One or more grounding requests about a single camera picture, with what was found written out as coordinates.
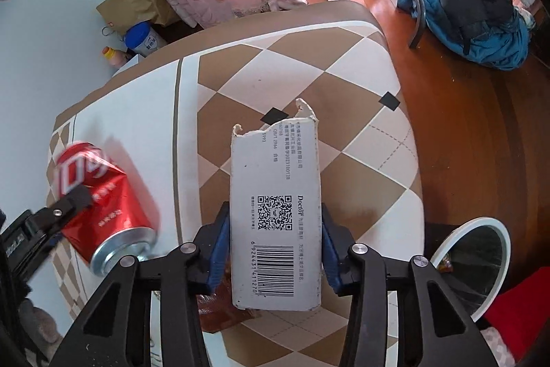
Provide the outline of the blue clothes pile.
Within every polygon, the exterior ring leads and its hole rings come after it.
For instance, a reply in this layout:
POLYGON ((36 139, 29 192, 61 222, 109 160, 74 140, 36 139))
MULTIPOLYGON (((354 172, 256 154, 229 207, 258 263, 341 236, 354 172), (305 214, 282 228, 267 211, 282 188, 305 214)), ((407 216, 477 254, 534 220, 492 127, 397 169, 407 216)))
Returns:
MULTIPOLYGON (((529 29, 513 0, 424 0, 426 26, 448 49, 501 71, 520 67, 529 54, 529 29)), ((397 8, 416 20, 414 0, 397 8)))

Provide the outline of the orange cap bottle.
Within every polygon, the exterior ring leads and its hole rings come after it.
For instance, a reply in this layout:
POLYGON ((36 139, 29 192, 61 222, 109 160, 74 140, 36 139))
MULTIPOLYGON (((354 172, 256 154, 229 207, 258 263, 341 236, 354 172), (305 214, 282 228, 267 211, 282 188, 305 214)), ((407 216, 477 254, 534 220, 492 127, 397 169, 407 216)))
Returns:
POLYGON ((106 61, 115 69, 122 68, 127 62, 131 60, 131 56, 122 50, 105 46, 102 49, 102 55, 106 61))

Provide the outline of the white round trash bin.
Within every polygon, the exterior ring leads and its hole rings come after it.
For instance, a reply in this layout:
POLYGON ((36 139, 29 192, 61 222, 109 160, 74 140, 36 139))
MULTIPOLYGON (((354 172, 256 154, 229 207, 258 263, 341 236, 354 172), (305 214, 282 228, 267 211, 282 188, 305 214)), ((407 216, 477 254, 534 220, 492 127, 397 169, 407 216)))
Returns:
POLYGON ((506 226, 491 217, 463 225, 428 223, 424 255, 439 271, 461 305, 478 321, 496 299, 511 261, 506 226))

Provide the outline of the brown paper bag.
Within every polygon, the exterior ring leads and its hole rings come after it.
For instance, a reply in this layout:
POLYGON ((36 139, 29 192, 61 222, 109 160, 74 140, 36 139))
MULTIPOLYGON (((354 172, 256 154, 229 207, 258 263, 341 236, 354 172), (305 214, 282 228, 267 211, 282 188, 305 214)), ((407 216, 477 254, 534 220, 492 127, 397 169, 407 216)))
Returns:
POLYGON ((140 22, 168 26, 180 20, 167 0, 105 0, 96 9, 106 25, 120 35, 140 22))

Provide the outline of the white barcode carton box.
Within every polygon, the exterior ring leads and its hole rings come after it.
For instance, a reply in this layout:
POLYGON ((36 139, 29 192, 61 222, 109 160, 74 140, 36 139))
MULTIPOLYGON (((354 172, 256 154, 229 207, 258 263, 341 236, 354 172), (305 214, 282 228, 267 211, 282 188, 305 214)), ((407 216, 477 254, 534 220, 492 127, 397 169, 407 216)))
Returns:
POLYGON ((241 309, 310 311, 321 304, 318 119, 305 100, 263 129, 234 126, 230 157, 232 301, 241 309))

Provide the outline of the blue lid white jar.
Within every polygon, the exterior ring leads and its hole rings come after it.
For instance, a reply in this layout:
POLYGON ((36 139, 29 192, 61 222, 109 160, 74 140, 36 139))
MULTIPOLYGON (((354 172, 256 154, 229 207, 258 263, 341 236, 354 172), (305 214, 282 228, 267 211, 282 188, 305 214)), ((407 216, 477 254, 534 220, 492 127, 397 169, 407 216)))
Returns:
POLYGON ((143 57, 147 57, 167 45, 148 21, 142 21, 132 26, 124 35, 124 43, 128 49, 143 57))

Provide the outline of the brown snack wrapper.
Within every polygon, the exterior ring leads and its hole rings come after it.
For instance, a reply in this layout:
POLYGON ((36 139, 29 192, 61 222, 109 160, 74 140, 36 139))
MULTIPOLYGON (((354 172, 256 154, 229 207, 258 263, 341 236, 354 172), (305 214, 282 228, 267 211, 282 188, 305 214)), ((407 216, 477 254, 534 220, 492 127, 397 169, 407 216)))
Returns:
POLYGON ((255 317, 253 311, 233 305, 229 278, 224 278, 211 295, 198 295, 197 304, 200 327, 206 333, 218 333, 255 317))

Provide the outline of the red blanket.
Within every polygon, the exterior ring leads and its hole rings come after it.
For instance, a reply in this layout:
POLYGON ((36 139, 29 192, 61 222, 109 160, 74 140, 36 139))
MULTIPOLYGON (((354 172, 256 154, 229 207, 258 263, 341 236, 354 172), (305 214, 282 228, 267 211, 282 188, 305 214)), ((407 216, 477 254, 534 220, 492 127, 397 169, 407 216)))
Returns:
POLYGON ((516 358, 523 356, 549 319, 549 267, 541 267, 516 287, 499 294, 484 318, 516 358))

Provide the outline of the crushed red cola can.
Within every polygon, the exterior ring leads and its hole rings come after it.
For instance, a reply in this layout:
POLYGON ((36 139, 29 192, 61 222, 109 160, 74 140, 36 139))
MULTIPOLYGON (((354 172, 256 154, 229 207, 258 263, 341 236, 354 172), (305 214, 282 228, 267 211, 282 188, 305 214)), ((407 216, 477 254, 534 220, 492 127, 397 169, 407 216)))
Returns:
POLYGON ((78 186, 91 204, 63 226, 62 234, 98 277, 126 255, 150 253, 157 229, 145 215, 125 171, 89 142, 73 142, 55 161, 54 191, 66 196, 78 186))

